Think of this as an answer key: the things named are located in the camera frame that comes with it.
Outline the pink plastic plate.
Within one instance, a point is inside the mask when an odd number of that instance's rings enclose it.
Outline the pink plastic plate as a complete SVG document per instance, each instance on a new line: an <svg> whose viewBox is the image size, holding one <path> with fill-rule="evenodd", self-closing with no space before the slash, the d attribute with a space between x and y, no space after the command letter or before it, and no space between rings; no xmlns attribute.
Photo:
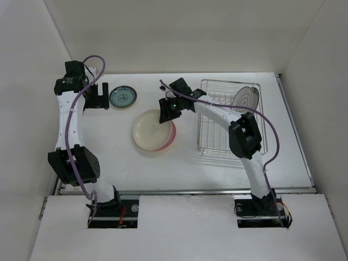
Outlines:
<svg viewBox="0 0 348 261"><path fill-rule="evenodd" d="M176 137L177 128L176 128L176 125L172 121L170 121L170 123L171 123L171 129L170 129L170 135L169 135L167 141L163 145L161 145L160 147L155 149L155 151L163 150L163 149L169 147L173 143L173 141Z"/></svg>

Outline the cream plastic plate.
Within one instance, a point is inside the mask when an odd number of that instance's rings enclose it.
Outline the cream plastic plate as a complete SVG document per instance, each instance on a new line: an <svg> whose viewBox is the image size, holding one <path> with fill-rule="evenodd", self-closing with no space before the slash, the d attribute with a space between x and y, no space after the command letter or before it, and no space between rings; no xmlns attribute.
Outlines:
<svg viewBox="0 0 348 261"><path fill-rule="evenodd" d="M160 110L151 109L142 113L133 126L133 138L135 143L147 151L154 151L163 145L171 129L170 121L159 123Z"/></svg>

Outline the white plate black rim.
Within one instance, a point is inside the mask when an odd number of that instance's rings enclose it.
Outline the white plate black rim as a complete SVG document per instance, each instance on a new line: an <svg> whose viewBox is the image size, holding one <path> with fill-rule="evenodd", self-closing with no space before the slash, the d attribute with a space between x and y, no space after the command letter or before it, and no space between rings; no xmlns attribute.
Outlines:
<svg viewBox="0 0 348 261"><path fill-rule="evenodd" d="M232 106L234 106L234 110L239 113L246 113L248 112L245 107L251 108L252 103L252 90L251 87L245 86L241 88L237 94L234 96L234 99L232 101Z"/></svg>

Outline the white plate dark lettered rim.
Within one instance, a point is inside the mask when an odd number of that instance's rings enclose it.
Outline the white plate dark lettered rim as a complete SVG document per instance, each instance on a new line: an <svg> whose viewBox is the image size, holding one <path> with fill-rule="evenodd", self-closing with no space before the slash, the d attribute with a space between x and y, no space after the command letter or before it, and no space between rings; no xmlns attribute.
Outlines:
<svg viewBox="0 0 348 261"><path fill-rule="evenodd" d="M252 103L251 103L251 108L252 109L257 109L258 104L259 104L259 91L257 88L252 87Z"/></svg>

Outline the yellow plastic plate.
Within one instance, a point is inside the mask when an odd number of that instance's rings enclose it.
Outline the yellow plastic plate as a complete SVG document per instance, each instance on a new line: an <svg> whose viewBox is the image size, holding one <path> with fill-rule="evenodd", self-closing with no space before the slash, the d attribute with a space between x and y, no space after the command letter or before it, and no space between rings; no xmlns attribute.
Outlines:
<svg viewBox="0 0 348 261"><path fill-rule="evenodd" d="M140 153L145 157L158 157L159 155L166 154L168 151L170 151L173 147L173 144L168 145L165 148L162 148L161 150L154 150L154 151L147 151L147 150L141 150Z"/></svg>

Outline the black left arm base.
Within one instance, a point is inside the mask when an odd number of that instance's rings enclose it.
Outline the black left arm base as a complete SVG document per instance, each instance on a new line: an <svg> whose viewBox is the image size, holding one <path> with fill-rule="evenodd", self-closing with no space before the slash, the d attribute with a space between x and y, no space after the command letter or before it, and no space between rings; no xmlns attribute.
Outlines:
<svg viewBox="0 0 348 261"><path fill-rule="evenodd" d="M139 199L121 199L98 203L94 213L94 204L86 205L90 209L88 228L133 229L138 227Z"/></svg>

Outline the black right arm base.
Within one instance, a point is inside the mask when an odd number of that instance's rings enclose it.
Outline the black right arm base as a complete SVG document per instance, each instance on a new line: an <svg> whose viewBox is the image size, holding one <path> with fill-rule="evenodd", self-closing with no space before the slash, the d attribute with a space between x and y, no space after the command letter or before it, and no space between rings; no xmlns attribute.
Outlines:
<svg viewBox="0 0 348 261"><path fill-rule="evenodd" d="M234 198L234 213L237 216L238 228L289 228L293 223L293 217L289 209L282 202L280 196L276 197L278 216L275 204L258 210L251 197L237 196Z"/></svg>

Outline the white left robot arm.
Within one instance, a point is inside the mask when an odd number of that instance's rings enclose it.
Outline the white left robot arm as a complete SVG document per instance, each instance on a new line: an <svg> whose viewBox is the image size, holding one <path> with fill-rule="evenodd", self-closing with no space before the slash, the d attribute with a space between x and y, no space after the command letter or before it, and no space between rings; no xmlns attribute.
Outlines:
<svg viewBox="0 0 348 261"><path fill-rule="evenodd" d="M48 162L65 185L80 187L88 208L99 214L117 215L122 208L120 195L113 185L101 178L97 157L87 149L83 139L83 115L87 109L109 109L108 84L98 94L96 80L89 81L82 61L67 61L66 73L57 79L54 93L59 105L59 135Z"/></svg>

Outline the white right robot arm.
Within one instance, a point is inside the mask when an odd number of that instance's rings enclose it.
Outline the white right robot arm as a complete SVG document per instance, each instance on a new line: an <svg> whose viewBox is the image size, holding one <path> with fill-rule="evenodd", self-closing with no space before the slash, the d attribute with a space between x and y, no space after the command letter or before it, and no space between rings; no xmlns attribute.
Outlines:
<svg viewBox="0 0 348 261"><path fill-rule="evenodd" d="M252 208L259 215L265 215L276 207L276 193L266 174L267 164L262 161L262 136L256 122L257 111L247 107L245 113L236 111L236 106L216 103L201 89L192 90L183 78L170 85L161 83L166 92L159 100L159 123L165 123L189 110L205 116L228 133L228 144L232 154L238 157L250 183Z"/></svg>

